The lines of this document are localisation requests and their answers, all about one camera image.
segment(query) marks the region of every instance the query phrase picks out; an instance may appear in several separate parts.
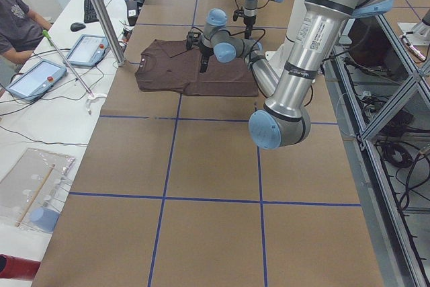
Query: brown t-shirt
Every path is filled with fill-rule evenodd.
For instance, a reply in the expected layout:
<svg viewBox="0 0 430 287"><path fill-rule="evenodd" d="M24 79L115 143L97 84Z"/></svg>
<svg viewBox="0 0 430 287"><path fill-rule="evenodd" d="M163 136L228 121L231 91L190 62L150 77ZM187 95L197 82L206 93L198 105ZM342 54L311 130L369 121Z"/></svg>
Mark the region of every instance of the brown t-shirt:
<svg viewBox="0 0 430 287"><path fill-rule="evenodd" d="M154 42L142 52L136 80L142 91L175 91L186 95L254 97L258 95L252 72L243 60L219 63L212 55L208 70L200 73L201 54L185 49L185 40Z"/></svg>

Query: label sticker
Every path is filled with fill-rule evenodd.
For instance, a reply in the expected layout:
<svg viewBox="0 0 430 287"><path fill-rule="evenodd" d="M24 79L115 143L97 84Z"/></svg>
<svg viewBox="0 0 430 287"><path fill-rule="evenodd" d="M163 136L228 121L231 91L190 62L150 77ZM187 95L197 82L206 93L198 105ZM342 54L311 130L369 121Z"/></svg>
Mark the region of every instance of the label sticker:
<svg viewBox="0 0 430 287"><path fill-rule="evenodd" d="M307 37L311 26L312 26L312 19L309 17L305 17L303 19L302 27L300 28L296 36L297 42L299 43L303 42L303 40Z"/></svg>
<svg viewBox="0 0 430 287"><path fill-rule="evenodd" d="M314 50L317 53L321 53L325 43L330 37L333 29L333 23L321 22L319 26L315 26L312 33L308 35L303 47L307 50Z"/></svg>

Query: blue tape grid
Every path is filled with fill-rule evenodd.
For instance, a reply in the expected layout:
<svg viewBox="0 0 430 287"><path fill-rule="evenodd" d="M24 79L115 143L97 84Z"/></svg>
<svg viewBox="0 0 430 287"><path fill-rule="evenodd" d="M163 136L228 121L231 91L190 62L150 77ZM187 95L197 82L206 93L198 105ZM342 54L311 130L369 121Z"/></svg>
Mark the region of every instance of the blue tape grid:
<svg viewBox="0 0 430 287"><path fill-rule="evenodd" d="M415 14L419 19L421 19L421 18L419 17L418 13L415 11L414 7L412 7L411 3L409 3L409 1L408 1L408 0L405 0L405 1L406 1L406 3L408 4L409 8L411 8L411 9L412 9L412 11L414 12L414 14Z"/></svg>
<svg viewBox="0 0 430 287"><path fill-rule="evenodd" d="M168 24L137 24L141 26L186 26L191 27L194 26L196 20L196 12L198 8L198 0L196 0L196 5L194 7L194 15L192 25L168 25ZM272 28L272 29L286 29L279 27L265 27L263 28ZM139 65L139 63L130 62L133 65ZM159 221L157 225L157 233L155 236L154 248L153 248L153 256L151 260L151 269L148 277L148 287L151 287L153 281L153 274L155 268L155 262L157 260L157 249L159 245L159 237L161 232L161 225L163 221L163 213L165 202L167 200L176 200L176 201L190 201L190 202L223 202L223 203L239 203L239 204L259 204L260 205L260 217L261 217L261 244L262 244L262 252L263 252L263 277L264 277L264 286L268 287L268 275L267 275L267 253L266 253L266 242L265 242L265 221L264 221L264 205L268 204L277 204L277 205L299 205L299 206L330 206L330 207L361 207L360 204L356 203L322 203L322 202L295 202L295 201L265 201L263 199L263 180L261 173L261 155L260 148L257 147L257 165L258 165L258 180L259 180L259 200L233 200L233 199L218 199L218 198L186 198L186 197L174 197L167 196L167 188L169 185L169 177L171 170L171 163L173 159L173 151L175 148L175 139L177 135L177 126L179 121L204 121L204 122L248 122L248 120L223 120L223 119L199 119L199 118L180 118L180 110L181 110L181 102L182 95L179 96L179 101L177 105L177 113L175 118L169 117L159 117L156 119L160 120L174 120L175 127L173 131L173 138L171 143L171 149L169 153L169 163L167 166L167 173L165 178L165 185L163 189L163 196L145 196L145 195L130 195L130 194L105 194L105 193L87 193L87 192L70 192L70 195L73 196L93 196L93 197L107 197L107 198L137 198L137 199L146 199L146 200L161 200L161 209L159 214ZM101 115L100 118L134 118L134 119L149 119L147 116L113 116L113 115ZM324 125L337 125L336 122L313 122L313 124L324 124Z"/></svg>

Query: metal pole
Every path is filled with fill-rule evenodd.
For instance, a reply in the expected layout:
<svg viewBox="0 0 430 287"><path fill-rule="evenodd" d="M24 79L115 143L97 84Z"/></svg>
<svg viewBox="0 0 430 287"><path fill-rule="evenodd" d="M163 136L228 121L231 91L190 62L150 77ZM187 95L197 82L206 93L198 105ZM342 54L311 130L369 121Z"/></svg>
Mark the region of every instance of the metal pole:
<svg viewBox="0 0 430 287"><path fill-rule="evenodd" d="M101 28L103 29L107 41L109 42L110 48L112 49L112 52L114 52L118 66L124 65L124 53L122 52L116 37L114 27L110 21L108 11L106 10L103 0L91 0L91 2L93 3L95 12L97 13L97 17L99 18L101 24Z"/></svg>
<svg viewBox="0 0 430 287"><path fill-rule="evenodd" d="M92 90L84 82L84 80L82 80L82 78L79 75L79 73L75 70L75 68L72 66L72 64L67 59L67 57L64 56L64 54L61 52L61 49L59 49L58 46L54 43L54 41L52 40L51 36L48 34L48 32L46 30L43 31L43 36L45 36L48 39L49 43L56 49L57 53L59 53L59 55L61 56L61 58L64 61L64 63L66 63L67 67L70 68L70 70L72 70L73 74L76 76L76 78L78 79L78 81L81 82L82 86L85 88L85 90L87 91L87 93L89 95L94 95L94 93L92 92Z"/></svg>

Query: table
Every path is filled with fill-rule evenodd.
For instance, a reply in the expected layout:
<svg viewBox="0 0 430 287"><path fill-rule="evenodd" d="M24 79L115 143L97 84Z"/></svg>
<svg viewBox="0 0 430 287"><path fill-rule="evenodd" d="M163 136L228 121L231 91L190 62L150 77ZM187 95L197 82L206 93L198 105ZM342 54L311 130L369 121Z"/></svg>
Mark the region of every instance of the table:
<svg viewBox="0 0 430 287"><path fill-rule="evenodd" d="M107 11L112 19L115 31L120 35L123 24L126 21L126 5L124 0L112 0L107 7ZM64 11L60 14L55 24L50 30L52 39L60 48L70 48L81 34L103 35L99 23L87 24L87 27L79 32L72 33L69 30L73 22L81 22L83 19L83 0L71 0ZM53 48L48 41L43 39L35 50L35 53L41 53ZM42 54L43 58L61 64L61 58L57 53ZM28 70L40 59L36 56L31 58L23 67L22 71ZM103 71L103 78L93 88L95 92L107 93L114 79L117 66L115 58L111 52L103 59L98 67ZM86 70L77 69L78 72L84 73ZM97 69L90 70L83 76L85 82L89 85L101 77L101 72ZM73 80L73 74L69 71L68 75L59 81L58 85L65 84ZM85 90L78 82L71 82L62 86L52 93L44 96L50 99L56 96L65 96L78 98L85 93ZM6 102L11 99L8 93L1 98L0 114L11 112L22 108L15 102ZM103 99L99 99L91 104L92 115L90 116L85 110L84 96L79 101L67 99L55 99L52 101L40 100L29 108L18 113L2 117L0 126L7 129L20 132L30 138L43 140L46 142L76 142L87 144L91 133L97 122L99 111L103 104ZM62 153L76 157L76 163L69 173L71 179L74 178L76 171L82 161L86 147L75 145L43 145L40 143L30 142L17 134L0 129L0 158L3 167L0 168L0 178L2 179L7 172L15 165L15 162L21 157L28 148L44 149L55 153ZM18 257L27 257L29 259L41 260L46 246L50 240L50 235L37 233L34 231L21 231L0 224L0 249L2 253L16 255ZM13 280L2 280L2 286L29 286L29 282L18 282Z"/></svg>
<svg viewBox="0 0 430 287"><path fill-rule="evenodd" d="M259 12L266 50L292 4ZM310 136L276 151L248 134L262 96L138 90L142 50L213 7L243 30L234 0L145 1L33 286L384 285L322 78Z"/></svg>

